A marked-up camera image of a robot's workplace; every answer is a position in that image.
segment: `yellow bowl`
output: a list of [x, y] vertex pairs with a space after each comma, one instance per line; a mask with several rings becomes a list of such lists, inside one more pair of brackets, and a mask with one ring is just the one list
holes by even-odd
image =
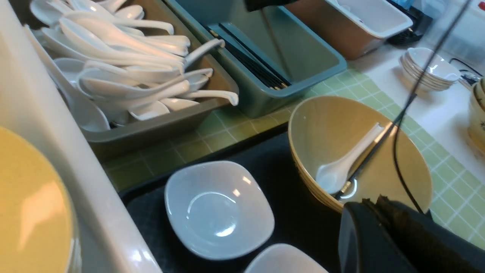
[[54, 167], [0, 128], [0, 272], [65, 273], [76, 250], [76, 217]]
[[[376, 124], [388, 128], [392, 122], [379, 112], [359, 102], [340, 97], [315, 97], [300, 103], [288, 126], [291, 153], [305, 185], [323, 204], [342, 211], [343, 203], [376, 201], [379, 195], [414, 208], [397, 176], [393, 163], [391, 134], [357, 179], [352, 196], [342, 202], [326, 193], [316, 182], [319, 166], [340, 159]], [[351, 172], [369, 152], [369, 147], [351, 168]], [[398, 161], [404, 180], [420, 207], [431, 205], [433, 184], [428, 167], [412, 141], [401, 132]]]
[[478, 103], [478, 91], [480, 85], [474, 85], [473, 94], [470, 96], [469, 114], [470, 121], [469, 132], [472, 134], [473, 141], [478, 147], [485, 144], [485, 110]]

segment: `small bowl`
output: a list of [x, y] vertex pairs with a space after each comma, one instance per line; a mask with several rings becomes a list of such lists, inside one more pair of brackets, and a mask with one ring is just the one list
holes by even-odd
[[275, 218], [253, 176], [217, 161], [174, 173], [165, 188], [170, 224], [194, 254], [209, 260], [243, 256], [273, 233]]
[[[403, 75], [404, 75], [404, 78], [407, 80], [409, 88], [412, 88], [416, 83], [416, 81], [419, 79], [419, 76], [414, 74], [414, 72], [411, 71], [411, 69], [407, 66], [406, 62], [403, 60], [402, 57], [399, 59], [399, 63], [403, 68]], [[418, 85], [418, 88], [420, 90], [430, 92], [430, 91], [443, 91], [445, 89], [448, 89], [449, 86], [436, 86], [429, 83], [427, 80], [423, 78], [423, 80]]]
[[[407, 52], [402, 56], [402, 58], [406, 62], [407, 66], [410, 68], [411, 72], [413, 72], [418, 76], [420, 76], [421, 73], [423, 73], [423, 70], [420, 67], [418, 67], [418, 65], [413, 63], [413, 61], [409, 58], [409, 54]], [[454, 84], [454, 82], [452, 81], [440, 80], [434, 77], [433, 75], [429, 74], [428, 72], [424, 74], [423, 80], [438, 86], [451, 86], [452, 84]]]
[[[410, 48], [407, 50], [410, 59], [422, 68], [433, 54], [433, 51], [428, 48]], [[460, 71], [436, 54], [431, 64], [426, 68], [426, 71], [434, 77], [444, 80], [456, 82], [460, 79]]]
[[[288, 126], [291, 153], [303, 181], [320, 202], [341, 212], [346, 202], [360, 202], [363, 198], [376, 202], [382, 194], [414, 207], [394, 167], [392, 147], [395, 132], [383, 143], [341, 202], [326, 193], [315, 181], [322, 164], [342, 158], [376, 122], [386, 128], [392, 124], [374, 109], [340, 97], [310, 98], [293, 111]], [[351, 172], [368, 151], [354, 163]], [[433, 184], [423, 157], [405, 133], [399, 136], [397, 152], [409, 190], [423, 211], [427, 211], [431, 204]]]
[[274, 244], [263, 250], [244, 273], [328, 273], [301, 250], [288, 244]]
[[477, 101], [477, 85], [470, 96], [469, 102], [469, 132], [477, 146], [483, 147], [485, 144], [485, 111], [480, 107]]

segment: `white square bowl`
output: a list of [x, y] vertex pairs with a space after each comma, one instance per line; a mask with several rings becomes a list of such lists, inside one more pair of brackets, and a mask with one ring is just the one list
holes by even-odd
[[288, 244], [274, 244], [263, 250], [244, 273], [328, 273], [301, 250]]
[[253, 176], [216, 161], [174, 173], [165, 187], [170, 224], [194, 254], [209, 260], [243, 256], [273, 233], [275, 218]]

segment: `black chopsticks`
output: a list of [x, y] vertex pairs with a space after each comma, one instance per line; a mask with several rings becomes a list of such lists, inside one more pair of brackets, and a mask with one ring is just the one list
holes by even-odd
[[242, 52], [233, 44], [229, 43], [224, 38], [220, 37], [219, 34], [206, 26], [206, 29], [212, 34], [212, 36], [223, 39], [226, 42], [226, 49], [231, 53], [242, 65], [244, 65], [253, 75], [255, 75], [265, 86], [274, 89], [280, 90], [290, 86], [291, 84], [283, 78], [274, 68], [268, 65], [261, 57], [259, 57], [253, 50], [251, 50], [247, 45], [242, 43], [242, 41], [237, 38], [233, 33], [231, 33], [226, 27], [222, 24], [219, 24], [221, 29], [227, 32], [236, 42], [238, 42], [241, 46], [243, 46], [253, 57], [255, 57], [259, 62], [248, 56], [248, 54]]

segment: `stacked bowls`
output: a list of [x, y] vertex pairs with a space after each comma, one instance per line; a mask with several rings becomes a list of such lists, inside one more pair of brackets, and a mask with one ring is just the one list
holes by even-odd
[[[409, 48], [400, 59], [406, 85], [412, 88], [423, 73], [433, 51], [428, 48]], [[426, 73], [421, 80], [419, 89], [422, 91], [443, 91], [458, 81], [460, 71], [446, 62], [441, 56], [436, 55], [431, 64], [426, 67]]]
[[[376, 202], [379, 195], [384, 195], [390, 200], [414, 207], [393, 163], [395, 131], [384, 141], [357, 182], [349, 187], [340, 201], [316, 182], [320, 166], [342, 158], [377, 122], [386, 129], [392, 125], [392, 121], [374, 109], [340, 97], [310, 98], [295, 108], [288, 126], [291, 154], [305, 185], [324, 205], [341, 212], [345, 202], [361, 202], [363, 198]], [[373, 144], [353, 164], [349, 176]], [[427, 211], [433, 194], [431, 175], [420, 152], [404, 133], [398, 139], [397, 156], [409, 190], [423, 211]]]
[[76, 213], [49, 161], [0, 128], [0, 272], [81, 273]]
[[470, 140], [480, 156], [485, 154], [485, 81], [482, 78], [473, 86], [469, 102], [468, 129]]

